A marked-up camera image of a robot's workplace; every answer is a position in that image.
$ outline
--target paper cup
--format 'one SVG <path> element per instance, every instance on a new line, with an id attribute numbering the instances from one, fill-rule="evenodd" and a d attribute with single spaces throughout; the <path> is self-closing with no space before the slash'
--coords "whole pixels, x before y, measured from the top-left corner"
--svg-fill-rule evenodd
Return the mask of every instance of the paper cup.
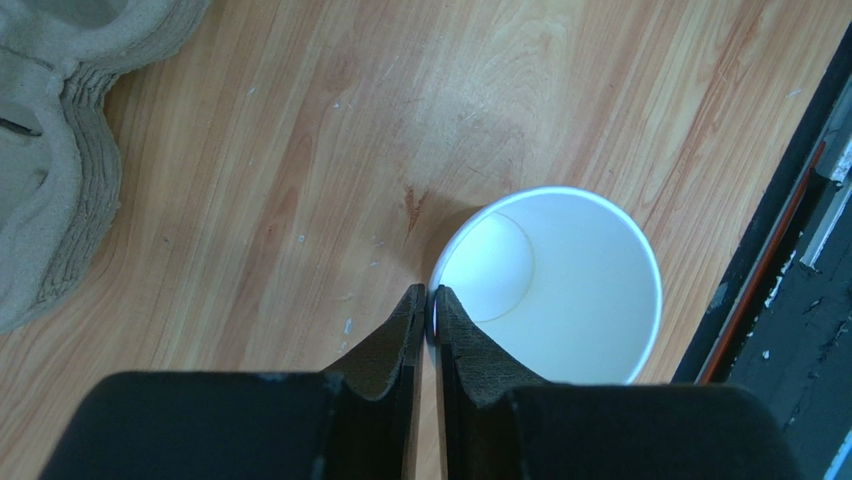
<path id="1" fill-rule="evenodd" d="M 439 285 L 553 382 L 634 381 L 660 327 L 663 289 L 648 240 L 618 206 L 576 188 L 533 188 L 481 209 L 438 257 L 430 294 Z"/>

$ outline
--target wooden surface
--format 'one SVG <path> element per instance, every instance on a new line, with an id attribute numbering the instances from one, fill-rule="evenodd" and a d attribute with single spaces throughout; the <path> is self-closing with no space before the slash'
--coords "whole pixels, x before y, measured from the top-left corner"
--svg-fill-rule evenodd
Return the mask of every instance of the wooden surface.
<path id="1" fill-rule="evenodd" d="M 108 98 L 122 207 L 73 298 L 0 337 L 0 478 L 34 476 L 112 372 L 326 366 L 426 281 L 443 219 L 541 184 L 648 235 L 666 302 L 641 379 L 667 381 L 850 20 L 843 0 L 215 3 Z"/>

